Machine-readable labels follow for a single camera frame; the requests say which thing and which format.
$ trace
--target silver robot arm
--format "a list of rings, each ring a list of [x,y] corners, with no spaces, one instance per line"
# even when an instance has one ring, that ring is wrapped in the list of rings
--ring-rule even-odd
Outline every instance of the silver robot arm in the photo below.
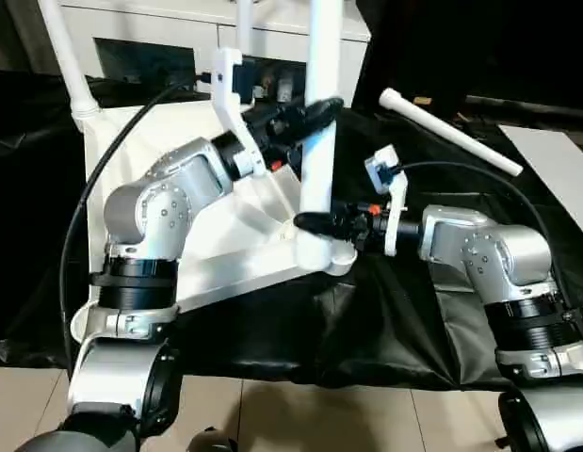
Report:
[[[583,446],[583,339],[577,311],[566,309],[551,273],[551,250],[526,226],[498,224],[482,213],[430,205],[422,221],[400,219],[407,179],[390,178],[392,146],[365,161],[387,205],[337,202],[331,214],[301,213],[299,228],[395,256],[396,242],[418,240],[422,260],[452,266],[471,282],[496,341],[495,360],[513,390],[499,409],[514,452],[565,452]]]
[[[331,98],[249,112],[244,119],[265,160],[280,160],[298,152],[342,107],[341,99]],[[182,385],[171,334],[178,260],[193,219],[230,193],[249,168],[245,148],[227,132],[165,154],[139,180],[110,194],[105,261],[90,275],[100,292],[70,382],[69,415],[58,430],[19,451],[132,452],[173,423]]]
[[[496,364],[515,390],[499,398],[514,451],[583,446],[583,340],[551,275],[546,240],[480,212],[430,205],[421,259],[468,277],[496,340]]]

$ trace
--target black fabric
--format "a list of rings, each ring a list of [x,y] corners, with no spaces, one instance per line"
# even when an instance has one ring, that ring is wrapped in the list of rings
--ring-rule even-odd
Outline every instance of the black fabric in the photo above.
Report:
[[[0,365],[64,364],[57,257],[83,184],[84,155],[60,83],[35,77],[22,83],[0,73],[0,96],[12,94],[0,118]],[[93,89],[105,106],[142,104],[150,97],[139,87],[93,82]],[[471,132],[525,164],[498,129]],[[346,110],[338,122],[333,196],[382,201],[363,162],[389,142],[405,163],[445,159],[482,165],[400,118],[366,118]],[[523,206],[476,175],[419,169],[409,180],[409,219],[419,220],[426,205],[440,203],[532,225]],[[531,169],[515,182],[548,222],[572,301],[583,304],[583,234]],[[69,268],[73,310],[87,296],[85,233],[78,236]],[[361,255],[342,278],[309,275],[186,313],[174,335],[185,371],[328,387],[505,385],[478,297],[445,290],[448,282],[462,282],[443,268],[431,270],[413,245],[403,244],[394,259]]]

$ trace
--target white drawer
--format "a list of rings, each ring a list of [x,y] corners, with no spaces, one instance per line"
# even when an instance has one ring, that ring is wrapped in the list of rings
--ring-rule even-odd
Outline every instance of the white drawer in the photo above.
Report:
[[[219,45],[236,46],[236,27],[218,26]],[[277,31],[253,30],[252,54],[255,57],[283,59],[287,61],[306,62],[310,39],[305,35],[281,33]],[[339,94],[346,106],[351,106],[354,91],[363,66],[366,42],[354,40],[341,41]]]
[[[82,71],[91,76],[104,75],[94,38],[192,48],[198,73],[209,71],[212,52],[218,47],[216,24],[98,9],[62,10]]]

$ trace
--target white cylindrical tube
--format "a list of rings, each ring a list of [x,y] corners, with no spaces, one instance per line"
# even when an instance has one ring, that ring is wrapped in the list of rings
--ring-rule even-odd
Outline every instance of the white cylindrical tube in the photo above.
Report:
[[[72,116],[75,120],[89,118],[99,111],[99,106],[80,69],[60,6],[57,0],[38,0],[38,4],[71,98]]]
[[[339,54],[344,0],[312,0],[310,6],[310,53],[306,72],[306,104],[338,94]],[[331,210],[332,164],[335,123],[308,138],[301,162],[301,212]],[[311,271],[331,264],[332,242],[322,236],[298,231],[298,266]]]
[[[253,0],[236,0],[236,47],[243,55],[251,55]]]
[[[436,118],[423,108],[419,108],[408,102],[394,89],[386,89],[379,98],[379,104],[388,110],[394,110],[400,115],[413,120],[417,124],[425,127],[434,134],[447,139],[457,146],[461,146],[467,152],[485,160],[500,170],[507,172],[511,176],[518,176],[523,170],[523,167],[504,155],[497,153],[485,144],[480,143],[460,130],[455,129],[448,123]]]

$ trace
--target white cabinet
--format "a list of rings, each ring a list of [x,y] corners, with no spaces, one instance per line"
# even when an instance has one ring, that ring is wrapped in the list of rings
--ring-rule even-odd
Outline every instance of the white cabinet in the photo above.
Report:
[[[209,71],[218,45],[235,47],[235,3],[230,0],[59,0],[82,70],[104,76],[96,38],[192,48],[195,69]],[[262,0],[254,8],[253,55],[305,62],[310,3]],[[339,93],[351,105],[368,29],[352,1],[345,2]]]
[[[216,24],[84,8],[63,8],[63,14],[82,71],[94,77],[104,76],[95,38],[192,48],[198,73],[209,71],[218,47]]]

